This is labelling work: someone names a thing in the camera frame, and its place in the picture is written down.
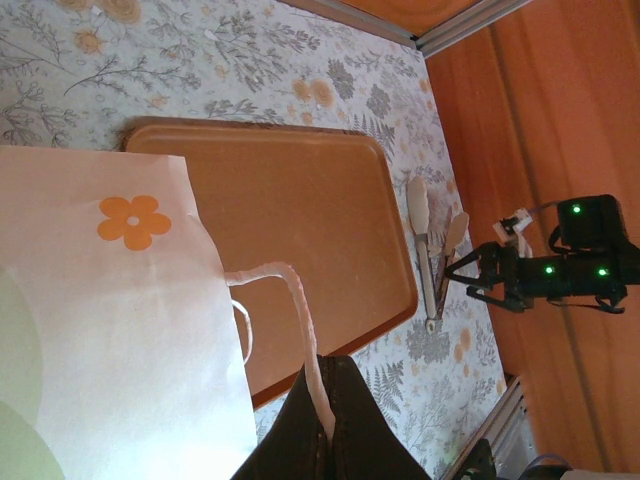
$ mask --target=floral pattern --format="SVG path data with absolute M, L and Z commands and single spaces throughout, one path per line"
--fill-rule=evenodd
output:
M 98 236 L 113 241 L 124 237 L 124 246 L 141 251 L 151 246 L 151 235 L 162 235 L 171 229 L 171 220 L 157 213 L 158 201 L 149 195 L 109 197 L 100 202 L 100 211 L 109 217 L 98 225 Z
M 434 232 L 461 208 L 417 51 L 274 0 L 0 0 L 0 141 L 115 150 L 140 116 L 372 136 L 386 153 L 416 273 L 407 181 L 428 182 Z M 111 225 L 103 235 L 127 243 L 124 222 Z M 152 223 L 145 242 L 161 230 Z M 470 248 L 467 239 L 462 253 Z M 421 305 L 353 355 L 395 434 L 436 477 L 505 388 L 486 307 L 456 284 L 447 298 L 433 332 Z M 260 436 L 282 401 L 256 412 Z

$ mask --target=orange flower pattern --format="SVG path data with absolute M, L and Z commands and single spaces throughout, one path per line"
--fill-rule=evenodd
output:
M 98 235 L 113 241 L 124 237 L 129 250 L 141 251 L 151 246 L 151 235 L 162 235 L 171 229 L 171 220 L 156 213 L 158 201 L 149 196 L 134 197 L 131 202 L 122 197 L 109 197 L 100 202 L 100 211 L 109 217 L 98 225 Z
M 102 44 L 104 43 L 95 32 L 91 30 L 80 30 L 76 32 L 74 39 L 76 47 L 82 50 L 84 53 L 102 53 Z

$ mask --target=gray leaf print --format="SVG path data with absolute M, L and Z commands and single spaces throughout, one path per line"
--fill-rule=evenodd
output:
M 443 457 L 440 457 L 438 459 L 438 463 L 436 463 L 436 466 L 433 467 L 433 471 L 432 471 L 433 478 L 444 477 L 444 474 L 447 473 L 447 470 L 449 470 L 450 466 L 451 465 L 448 464 Z
M 442 183 L 445 181 L 442 172 L 433 168 L 431 165 L 420 165 L 416 168 L 415 173 L 424 178 L 429 184 Z
M 414 320 L 411 331 L 407 332 L 406 345 L 409 357 L 414 360 L 424 358 L 427 363 L 443 362 L 449 356 L 451 340 L 449 333 L 442 331 L 442 322 L 435 322 L 435 330 L 428 333 L 424 320 Z
M 498 361 L 493 332 L 490 331 L 490 328 L 485 329 L 479 320 L 476 320 L 476 350 L 480 365 L 483 367 L 495 365 Z
M 411 427 L 404 432 L 404 444 L 409 451 L 425 453 L 435 438 L 435 429 L 446 429 L 451 420 L 448 403 L 455 395 L 451 380 L 445 377 L 433 384 L 431 399 L 409 418 Z
M 332 22 L 331 20 L 318 15 L 300 16 L 305 18 L 309 30 L 316 35 L 327 38 L 338 38 L 345 47 L 355 47 L 354 30 L 352 28 Z
M 380 58 L 382 58 L 381 53 L 375 53 L 369 50 L 369 54 L 361 53 L 356 57 L 346 55 L 344 57 L 344 62 L 350 67 L 366 68 L 367 73 L 371 73 L 380 67 Z
M 384 148 L 387 154 L 387 161 L 393 157 L 393 147 L 396 141 L 396 129 L 376 118 L 368 118 L 362 114 L 362 119 L 358 115 L 353 116 L 352 128 L 376 139 Z
M 65 42 L 58 38 L 57 30 L 46 22 L 42 10 L 36 10 L 33 5 L 22 4 L 16 9 L 14 9 L 12 5 L 5 6 L 4 12 L 11 18 L 11 23 L 15 27 L 29 30 L 31 32 L 31 38 L 53 55 L 55 63 L 44 59 L 40 60 L 46 61 L 50 65 L 66 71 L 60 63 L 60 57 L 65 53 L 70 53 L 70 51 L 65 49 Z M 13 46 L 11 42 L 4 38 L 4 35 L 2 40 Z
M 150 91 L 153 88 L 153 81 L 158 81 L 165 87 L 180 86 L 186 92 L 188 89 L 197 90 L 200 88 L 201 80 L 193 73 L 181 75 L 179 67 L 169 68 L 165 70 L 149 70 L 147 68 L 147 56 L 142 55 L 135 61 L 135 65 L 131 67 L 120 66 L 118 55 L 107 57 L 102 66 L 97 66 L 98 71 L 90 77 L 84 78 L 71 85 L 64 92 L 66 96 L 72 89 L 77 86 L 95 85 L 106 88 L 114 93 L 129 97 L 129 93 L 125 86 L 119 80 L 128 80 L 142 84 L 145 90 Z
M 404 59 L 394 55 L 385 55 L 384 61 L 393 67 L 398 75 L 410 78 L 418 78 L 418 72 L 411 65 L 407 65 Z
M 260 51 L 255 40 L 256 29 L 251 24 L 253 20 L 254 16 L 248 10 L 230 18 L 223 15 L 210 37 L 216 39 L 216 50 L 233 68 L 237 80 L 257 92 L 266 82 L 281 80 L 280 75 L 287 69 L 275 48 Z
M 62 110 L 43 103 L 44 90 L 37 82 L 26 87 L 18 80 L 16 89 L 19 98 L 2 109 L 2 117 L 11 126 L 2 136 L 11 145 L 33 145 L 42 141 L 36 128 L 44 128 L 51 135 L 49 144 L 52 147 L 67 147 L 71 136 L 66 127 L 75 127 L 78 120 L 73 110 Z
M 15 77 L 33 75 L 37 67 L 34 68 L 32 64 L 37 61 L 36 58 L 7 55 L 0 49 L 0 75 L 7 74 Z
M 484 402 L 493 392 L 496 381 L 493 378 L 481 378 L 471 392 L 471 402 Z
M 264 32 L 271 43 L 279 47 L 292 48 L 298 53 L 302 53 L 305 48 L 316 50 L 320 45 L 318 38 L 309 35 L 304 30 L 296 31 L 289 25 L 283 25 L 280 22 L 276 22 L 273 28 L 265 28 Z
M 236 104 L 231 103 L 229 100 L 214 100 L 204 106 L 204 111 L 209 118 L 220 120 L 284 123 L 284 119 L 272 108 L 265 108 L 262 112 L 259 112 L 258 107 L 246 98 Z
M 378 118 L 383 119 L 391 110 L 391 99 L 387 92 L 382 90 L 375 83 L 371 87 L 371 95 L 367 100 L 367 107 Z
M 348 100 L 353 97 L 353 82 L 355 79 L 353 75 L 347 72 L 340 60 L 329 60 L 327 75 L 333 82 L 333 86 L 341 99 Z
M 369 374 L 369 369 L 367 369 L 365 373 L 365 382 L 369 386 L 374 400 L 378 404 L 387 423 L 393 428 L 398 428 L 398 424 L 392 417 L 392 412 L 400 413 L 398 401 L 402 401 L 403 398 L 398 385 L 402 385 L 403 375 L 403 360 L 387 363 L 380 368 L 375 367 L 373 370 L 373 381 Z

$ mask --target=cable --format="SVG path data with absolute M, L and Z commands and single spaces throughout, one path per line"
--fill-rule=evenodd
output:
M 529 215 L 536 215 L 536 214 L 540 213 L 542 210 L 544 210 L 545 208 L 555 207 L 556 205 L 558 205 L 558 203 L 560 203 L 560 202 L 546 202 L 546 203 L 543 203 L 542 205 L 539 205 L 537 207 L 530 208 L 527 211 L 529 212 Z
M 545 460 L 555 460 L 560 466 L 571 469 L 571 465 L 569 465 L 569 462 L 567 462 L 564 457 L 561 457 L 557 453 L 543 453 L 542 455 L 538 455 L 536 458 L 531 460 L 531 462 L 529 462 L 529 465 L 527 465 L 522 474 L 520 474 L 518 480 L 526 479 L 525 475 L 527 474 L 527 472 Z

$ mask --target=table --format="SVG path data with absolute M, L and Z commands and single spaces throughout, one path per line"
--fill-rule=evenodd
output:
M 0 1 L 2 143 L 117 150 L 139 116 L 358 130 L 435 230 L 460 210 L 424 61 L 408 47 L 270 0 Z M 470 250 L 467 238 L 462 253 Z M 505 389 L 484 304 L 452 284 L 444 321 L 414 318 L 354 354 L 392 430 L 438 477 Z M 283 399 L 256 412 L 263 436 Z

